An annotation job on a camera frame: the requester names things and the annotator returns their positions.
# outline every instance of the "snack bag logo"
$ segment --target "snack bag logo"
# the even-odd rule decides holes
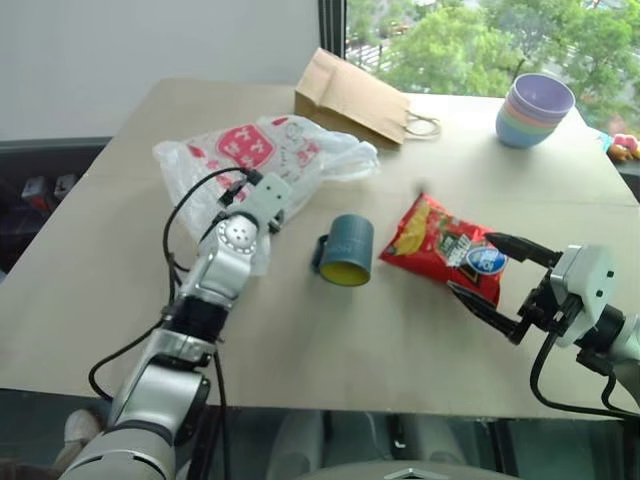
[[[504,269],[507,257],[495,248],[478,247],[467,254],[467,263],[482,275],[493,275]]]

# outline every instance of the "paper bag handle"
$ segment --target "paper bag handle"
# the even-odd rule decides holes
[[[408,112],[408,122],[407,126],[404,127],[405,131],[410,133],[411,135],[415,135],[416,137],[422,137],[424,139],[436,138],[442,132],[442,127],[440,126],[440,120],[434,117],[427,117],[426,115],[421,115],[419,113],[412,112],[409,110]],[[429,131],[423,132],[419,130],[415,130],[411,124],[415,122],[427,122],[430,123],[432,128]]]

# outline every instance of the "paper bag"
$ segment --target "paper bag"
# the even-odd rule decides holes
[[[404,142],[409,99],[319,48],[296,87],[295,113],[381,148]]]

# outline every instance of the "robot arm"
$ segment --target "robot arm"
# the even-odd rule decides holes
[[[520,321],[497,312],[471,290],[450,283],[464,305],[516,345],[531,325],[550,332],[560,347],[576,344],[581,348],[578,362],[601,375],[615,375],[640,406],[640,317],[625,318],[607,303],[615,287],[609,251],[602,246],[572,245],[554,252],[503,233],[489,233],[486,238],[505,255],[520,262],[531,260],[547,272],[518,310]]]
[[[280,177],[266,175],[206,234],[176,300],[163,310],[162,326],[114,397],[107,429],[62,479],[175,477],[174,446],[191,437],[209,395],[201,369],[249,278],[257,245],[290,194]]]

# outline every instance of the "beige tabletop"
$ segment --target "beige tabletop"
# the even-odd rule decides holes
[[[442,120],[440,139],[381,152],[381,172],[369,179],[324,184],[273,239],[267,276],[250,281],[223,331],[230,404],[566,416],[529,391],[540,332],[515,347],[442,285],[377,260],[371,282],[356,289],[310,273],[315,239],[341,213],[368,217],[380,252],[415,198],[416,178],[456,215],[496,230],[555,249],[609,245],[618,278],[612,303],[640,310],[638,204],[577,112],[544,143],[518,151],[495,138],[499,99],[412,102]],[[168,293],[160,235],[171,205],[154,144],[292,107],[291,87],[160,82],[0,285],[0,387],[90,395],[90,366],[157,321]],[[193,260],[184,228],[171,241],[182,263]],[[510,262],[500,308],[513,314],[542,274]],[[101,373],[109,391],[138,352]],[[576,364],[576,353],[552,352],[542,390],[597,406],[604,382]],[[619,388],[613,399],[633,408]]]

